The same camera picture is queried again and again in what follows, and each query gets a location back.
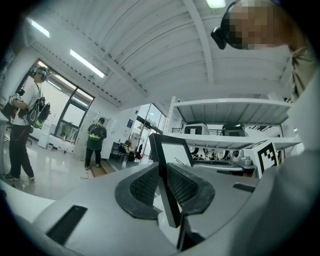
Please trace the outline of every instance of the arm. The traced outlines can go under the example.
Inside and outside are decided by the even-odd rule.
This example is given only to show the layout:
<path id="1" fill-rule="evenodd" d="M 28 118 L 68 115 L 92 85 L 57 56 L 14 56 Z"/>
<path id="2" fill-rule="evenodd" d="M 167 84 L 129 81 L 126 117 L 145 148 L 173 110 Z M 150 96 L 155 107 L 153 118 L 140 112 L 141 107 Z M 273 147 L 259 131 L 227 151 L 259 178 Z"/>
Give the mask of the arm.
<path id="1" fill-rule="evenodd" d="M 107 130 L 105 128 L 102 129 L 102 138 L 105 139 L 107 137 Z"/>
<path id="2" fill-rule="evenodd" d="M 22 110 L 26 110 L 28 108 L 28 105 L 24 101 L 18 101 L 16 99 L 12 100 L 12 105 Z"/>
<path id="3" fill-rule="evenodd" d="M 28 90 L 25 91 L 23 96 L 21 96 L 21 100 L 13 99 L 11 103 L 13 106 L 19 109 L 26 110 L 32 98 L 34 97 L 35 93 L 36 92 L 34 87 L 30 87 L 28 88 Z"/>

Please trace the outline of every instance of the white t-shirt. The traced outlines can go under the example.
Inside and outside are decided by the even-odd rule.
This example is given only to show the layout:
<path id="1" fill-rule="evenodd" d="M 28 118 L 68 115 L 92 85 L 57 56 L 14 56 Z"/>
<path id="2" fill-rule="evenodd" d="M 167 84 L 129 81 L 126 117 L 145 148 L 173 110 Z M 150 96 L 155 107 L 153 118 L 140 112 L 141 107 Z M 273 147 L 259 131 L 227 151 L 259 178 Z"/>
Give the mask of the white t-shirt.
<path id="1" fill-rule="evenodd" d="M 25 104 L 28 105 L 28 109 L 32 109 L 34 104 L 36 103 L 37 99 L 39 99 L 40 93 L 37 85 L 34 83 L 32 86 L 30 86 L 24 94 L 21 96 L 21 99 Z M 13 124 L 17 126 L 27 126 L 29 125 L 27 115 L 24 115 L 23 118 L 20 118 L 19 115 L 20 109 L 15 115 L 15 118 L 13 120 Z"/>

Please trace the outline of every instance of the cable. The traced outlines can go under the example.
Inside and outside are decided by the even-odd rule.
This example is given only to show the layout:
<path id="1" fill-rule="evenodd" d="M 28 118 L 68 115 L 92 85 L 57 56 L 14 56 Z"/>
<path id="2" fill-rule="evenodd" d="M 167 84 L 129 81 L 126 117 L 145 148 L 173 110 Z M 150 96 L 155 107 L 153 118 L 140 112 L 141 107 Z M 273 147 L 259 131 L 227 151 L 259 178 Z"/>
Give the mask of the cable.
<path id="1" fill-rule="evenodd" d="M 85 170 L 86 171 L 86 174 L 88 175 L 88 177 L 80 177 L 81 180 L 87 180 L 89 179 L 89 173 L 88 173 L 88 170 Z"/>

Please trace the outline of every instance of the floor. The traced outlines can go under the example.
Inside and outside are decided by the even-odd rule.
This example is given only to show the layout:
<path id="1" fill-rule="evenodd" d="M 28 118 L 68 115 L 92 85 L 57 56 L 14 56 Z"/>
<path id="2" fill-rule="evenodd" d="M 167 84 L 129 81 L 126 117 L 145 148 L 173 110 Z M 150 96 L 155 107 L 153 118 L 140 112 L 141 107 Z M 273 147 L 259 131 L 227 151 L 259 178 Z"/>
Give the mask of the floor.
<path id="1" fill-rule="evenodd" d="M 28 176 L 21 169 L 20 180 L 14 182 L 18 190 L 41 198 L 57 200 L 74 187 L 86 182 L 85 178 L 93 178 L 92 172 L 85 170 L 84 162 L 68 153 L 41 148 L 36 141 L 33 141 L 32 145 L 27 141 L 26 146 L 35 182 L 29 182 Z M 7 174 L 11 168 L 8 141 L 4 144 L 3 159 Z"/>
<path id="2" fill-rule="evenodd" d="M 145 165 L 148 163 L 153 163 L 152 160 L 145 159 L 145 158 L 141 159 L 140 161 L 136 159 L 134 162 L 131 162 L 131 161 L 121 162 L 120 158 L 116 157 L 116 158 L 110 158 L 106 161 L 115 171 L 120 171 L 120 170 L 123 170 L 126 168 L 135 167 L 138 165 Z"/>

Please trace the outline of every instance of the white shelf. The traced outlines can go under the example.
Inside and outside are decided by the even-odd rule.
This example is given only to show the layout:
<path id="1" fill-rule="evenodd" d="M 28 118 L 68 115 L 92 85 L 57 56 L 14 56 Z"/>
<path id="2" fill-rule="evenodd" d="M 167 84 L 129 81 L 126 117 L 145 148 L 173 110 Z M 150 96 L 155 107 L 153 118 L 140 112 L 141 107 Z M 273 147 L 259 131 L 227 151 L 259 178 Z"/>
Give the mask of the white shelf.
<path id="1" fill-rule="evenodd" d="M 270 138 L 256 138 L 256 137 L 233 137 L 233 136 L 214 136 L 214 135 L 197 135 L 185 133 L 164 133 L 164 135 L 185 139 L 189 146 L 196 148 L 211 148 L 221 150 L 240 150 L 255 143 L 270 140 L 274 143 L 277 150 L 283 150 L 293 147 L 301 143 L 299 137 L 270 137 Z"/>
<path id="2" fill-rule="evenodd" d="M 220 98 L 176 102 L 173 106 L 186 123 L 278 126 L 288 118 L 292 104 L 268 99 Z"/>

